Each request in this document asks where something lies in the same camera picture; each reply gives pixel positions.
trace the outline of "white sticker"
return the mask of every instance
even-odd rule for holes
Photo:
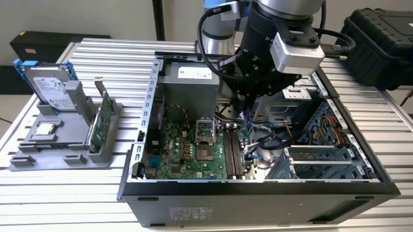
[[[174,221],[212,220],[214,207],[170,207],[169,215]]]
[[[34,54],[37,54],[37,50],[33,49],[33,48],[26,48],[25,50],[26,50],[27,53],[34,53]]]
[[[213,71],[209,68],[181,67],[178,78],[186,79],[213,79]]]
[[[54,77],[35,77],[38,88],[49,104],[59,110],[74,110],[75,105],[65,90],[63,82]]]

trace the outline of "gray floor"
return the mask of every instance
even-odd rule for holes
[[[0,95],[0,117],[14,121],[33,95]],[[11,124],[0,120],[0,137]]]

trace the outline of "black box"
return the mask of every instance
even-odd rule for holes
[[[81,42],[83,38],[110,39],[111,37],[109,35],[23,31],[11,41],[11,46],[22,61],[37,60],[55,63],[70,42]]]
[[[356,10],[341,33],[357,43],[347,63],[363,84],[381,90],[413,85],[413,12]]]
[[[0,94],[34,94],[14,66],[0,66],[0,80]]]

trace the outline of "aluminum extrusion table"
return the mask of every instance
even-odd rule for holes
[[[97,170],[7,170],[39,113],[34,96],[0,140],[0,231],[152,230],[141,227],[129,205],[117,202],[117,192],[126,153],[138,137],[156,51],[194,52],[194,43],[85,39],[66,49],[59,62],[74,63],[86,94],[102,101],[94,86],[102,76],[110,95],[125,104],[113,164]],[[339,225],[162,231],[413,231],[412,119],[387,92],[355,82],[340,61],[325,59],[321,66],[403,195]]]

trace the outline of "ram slot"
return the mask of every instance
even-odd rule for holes
[[[232,131],[232,146],[233,146],[233,160],[234,160],[234,166],[236,166],[236,175],[241,177],[244,175],[244,167],[242,167],[242,161],[241,161],[237,131]]]
[[[233,149],[232,149],[232,138],[230,131],[225,131],[225,149],[226,149],[226,171],[228,176],[236,175],[234,161],[233,161]]]

